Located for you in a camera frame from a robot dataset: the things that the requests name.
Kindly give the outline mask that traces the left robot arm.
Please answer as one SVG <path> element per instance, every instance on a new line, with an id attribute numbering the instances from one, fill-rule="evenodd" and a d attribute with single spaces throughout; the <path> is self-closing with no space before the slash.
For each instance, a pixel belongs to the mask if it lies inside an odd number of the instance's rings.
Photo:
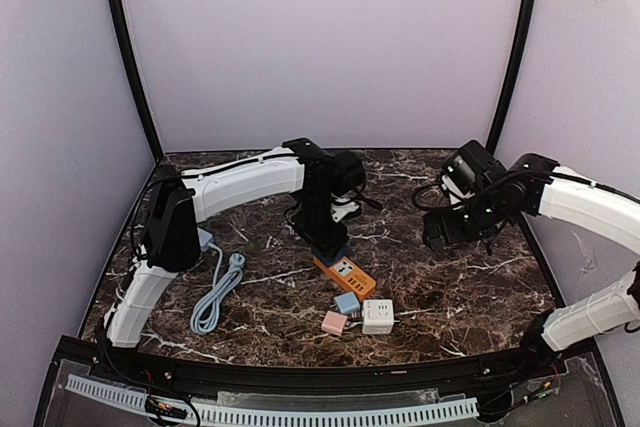
<path id="1" fill-rule="evenodd" d="M 133 271 L 105 316 L 102 329 L 111 346 L 103 352 L 103 368 L 120 383 L 140 376 L 140 359 L 126 348 L 137 346 L 168 285 L 197 263 L 202 252 L 199 224 L 227 209 L 289 194 L 296 201 L 290 221 L 294 232 L 333 261 L 346 248 L 343 220 L 359 211 L 351 197 L 364 178 L 355 153 L 328 153 L 300 138 L 253 157 L 154 182 L 142 236 L 132 240 Z"/>

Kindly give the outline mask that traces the light blue charger plug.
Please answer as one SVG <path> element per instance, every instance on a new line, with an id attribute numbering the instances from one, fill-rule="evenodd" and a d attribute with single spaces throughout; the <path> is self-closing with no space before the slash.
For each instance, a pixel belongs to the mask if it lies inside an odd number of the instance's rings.
<path id="1" fill-rule="evenodd" d="M 361 309 L 361 304 L 354 292 L 347 292 L 334 298 L 334 305 L 337 312 L 344 316 L 349 316 Z"/>

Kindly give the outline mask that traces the dark blue cube socket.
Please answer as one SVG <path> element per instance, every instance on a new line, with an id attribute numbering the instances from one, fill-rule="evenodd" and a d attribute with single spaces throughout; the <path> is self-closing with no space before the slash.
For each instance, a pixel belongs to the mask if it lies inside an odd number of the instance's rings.
<path id="1" fill-rule="evenodd" d="M 330 267 L 348 254 L 348 246 L 344 245 L 339 249 L 323 251 L 316 248 L 312 249 L 314 260 L 326 267 Z"/>

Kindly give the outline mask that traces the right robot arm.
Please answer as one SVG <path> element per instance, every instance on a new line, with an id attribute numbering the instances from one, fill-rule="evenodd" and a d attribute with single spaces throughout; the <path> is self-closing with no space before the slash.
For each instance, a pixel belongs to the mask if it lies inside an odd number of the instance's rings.
<path id="1" fill-rule="evenodd" d="M 436 183 L 447 206 L 420 205 L 425 245 L 481 241 L 490 245 L 503 226 L 522 214 L 559 220 L 590 231 L 632 253 L 639 251 L 637 198 L 578 174 L 560 162 L 528 153 L 510 168 L 470 143 L 443 166 Z M 534 379 L 549 354 L 618 327 L 639 329 L 639 269 L 565 307 L 538 315 L 510 360 L 521 381 Z"/>

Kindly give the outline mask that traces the orange power strip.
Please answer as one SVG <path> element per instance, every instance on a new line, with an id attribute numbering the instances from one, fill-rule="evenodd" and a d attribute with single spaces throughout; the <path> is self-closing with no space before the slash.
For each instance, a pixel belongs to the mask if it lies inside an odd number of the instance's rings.
<path id="1" fill-rule="evenodd" d="M 320 268 L 345 292 L 352 292 L 360 301 L 370 298 L 376 290 L 376 281 L 348 257 L 336 259 L 332 264 L 313 256 L 314 265 Z"/>

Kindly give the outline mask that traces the white cube socket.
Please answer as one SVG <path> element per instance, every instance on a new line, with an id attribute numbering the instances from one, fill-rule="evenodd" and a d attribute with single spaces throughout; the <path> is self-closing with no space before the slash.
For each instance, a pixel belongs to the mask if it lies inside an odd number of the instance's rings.
<path id="1" fill-rule="evenodd" d="M 362 333 L 365 335 L 390 334 L 394 323 L 394 305 L 390 299 L 367 299 L 362 306 Z"/>

